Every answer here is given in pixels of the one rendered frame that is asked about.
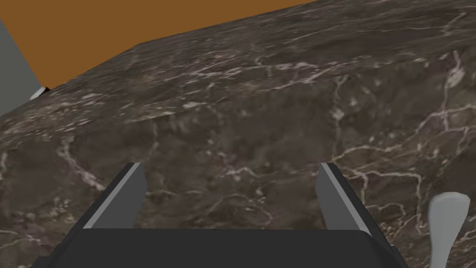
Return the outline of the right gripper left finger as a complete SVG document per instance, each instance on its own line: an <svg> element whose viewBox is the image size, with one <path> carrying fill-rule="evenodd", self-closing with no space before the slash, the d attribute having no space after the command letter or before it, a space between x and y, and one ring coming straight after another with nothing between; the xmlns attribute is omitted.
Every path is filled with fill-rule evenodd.
<svg viewBox="0 0 476 268"><path fill-rule="evenodd" d="M133 162L83 228L133 228L146 191L144 166Z"/></svg>

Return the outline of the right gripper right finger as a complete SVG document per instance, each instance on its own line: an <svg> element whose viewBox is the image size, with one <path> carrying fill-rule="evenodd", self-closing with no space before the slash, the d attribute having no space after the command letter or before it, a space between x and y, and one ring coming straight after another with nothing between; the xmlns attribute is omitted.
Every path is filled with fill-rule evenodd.
<svg viewBox="0 0 476 268"><path fill-rule="evenodd" d="M335 164L319 165L315 190L327 229L379 235L375 221Z"/></svg>

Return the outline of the pale grey utensil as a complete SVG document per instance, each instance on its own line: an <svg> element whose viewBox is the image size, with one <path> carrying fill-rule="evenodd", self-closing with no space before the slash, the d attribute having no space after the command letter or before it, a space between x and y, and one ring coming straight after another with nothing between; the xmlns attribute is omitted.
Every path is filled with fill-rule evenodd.
<svg viewBox="0 0 476 268"><path fill-rule="evenodd" d="M432 198L428 210L430 268L447 268L451 248L467 217L470 197L445 192Z"/></svg>

